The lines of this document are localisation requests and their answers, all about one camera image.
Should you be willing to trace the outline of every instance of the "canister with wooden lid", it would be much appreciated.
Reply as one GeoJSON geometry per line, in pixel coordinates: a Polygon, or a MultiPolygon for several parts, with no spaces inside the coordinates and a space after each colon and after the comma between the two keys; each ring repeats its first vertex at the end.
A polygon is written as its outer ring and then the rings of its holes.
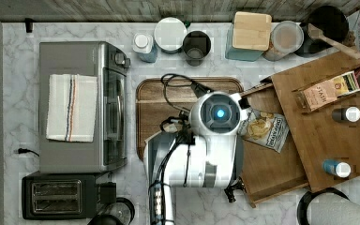
{"type": "Polygon", "coordinates": [[[227,33],[226,58],[256,61],[268,49],[271,20],[267,14],[236,12],[227,33]]]}

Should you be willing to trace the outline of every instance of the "kitchen counter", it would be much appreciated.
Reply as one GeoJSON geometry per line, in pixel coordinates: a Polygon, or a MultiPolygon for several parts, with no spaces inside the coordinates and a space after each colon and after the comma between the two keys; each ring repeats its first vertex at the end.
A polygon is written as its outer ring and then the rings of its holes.
{"type": "MultiPolygon", "coordinates": [[[[136,33],[153,34],[154,23],[35,23],[34,32],[26,34],[23,23],[3,23],[4,84],[4,157],[5,157],[5,223],[6,224],[87,224],[87,219],[71,221],[26,221],[21,213],[21,180],[38,170],[38,158],[16,155],[13,150],[29,148],[38,152],[38,57],[39,43],[48,41],[104,40],[117,46],[131,59],[128,70],[127,120],[128,164],[114,171],[117,195],[129,198],[136,206],[132,224],[147,224],[147,184],[143,163],[136,154],[136,88],[145,79],[160,78],[174,72],[192,77],[234,77],[245,89],[276,72],[322,57],[290,54],[273,63],[262,57],[256,62],[227,60],[224,57],[229,23],[193,23],[191,30],[203,30],[212,39],[212,50],[199,67],[191,67],[185,56],[161,51],[155,64],[141,61],[132,51],[136,33]]],[[[360,177],[337,185],[354,203],[360,204],[360,177]]],[[[220,188],[177,188],[174,193],[176,224],[297,224],[296,208],[306,193],[298,189],[258,204],[252,209],[241,191],[236,202],[228,203],[220,188]]]]}

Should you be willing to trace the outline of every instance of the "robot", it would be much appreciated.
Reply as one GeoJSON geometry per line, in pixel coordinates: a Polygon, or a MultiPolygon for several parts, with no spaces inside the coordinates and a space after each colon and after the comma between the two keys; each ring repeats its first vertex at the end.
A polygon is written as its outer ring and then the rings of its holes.
{"type": "Polygon", "coordinates": [[[143,162],[151,224],[174,224],[172,187],[226,188],[230,203],[235,201],[233,190],[243,188],[238,177],[244,146],[238,129],[251,112],[248,103],[239,94],[214,91],[183,75],[167,74],[161,81],[168,84],[174,77],[189,80],[198,100],[190,111],[174,106],[179,117],[162,122],[181,124],[180,130],[161,131],[147,141],[143,162]]]}

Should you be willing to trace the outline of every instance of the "wooden spoon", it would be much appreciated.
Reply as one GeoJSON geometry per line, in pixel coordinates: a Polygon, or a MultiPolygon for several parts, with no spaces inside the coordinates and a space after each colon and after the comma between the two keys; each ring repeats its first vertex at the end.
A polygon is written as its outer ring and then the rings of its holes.
{"type": "Polygon", "coordinates": [[[339,49],[341,52],[349,55],[350,57],[354,58],[354,59],[359,59],[360,58],[360,52],[357,50],[354,50],[352,48],[349,48],[343,44],[338,43],[337,41],[326,37],[323,34],[323,30],[321,30],[320,28],[314,26],[313,24],[309,23],[308,24],[308,33],[309,36],[313,39],[320,39],[326,43],[328,43],[329,45],[332,45],[333,47],[339,49]]]}

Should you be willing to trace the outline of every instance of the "plastic bag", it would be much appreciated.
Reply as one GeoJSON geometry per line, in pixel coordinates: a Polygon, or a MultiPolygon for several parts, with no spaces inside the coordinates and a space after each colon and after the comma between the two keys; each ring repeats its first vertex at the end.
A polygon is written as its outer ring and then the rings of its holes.
{"type": "Polygon", "coordinates": [[[238,134],[245,141],[271,148],[280,153],[289,132],[285,116],[278,113],[251,110],[242,122],[238,134]]]}

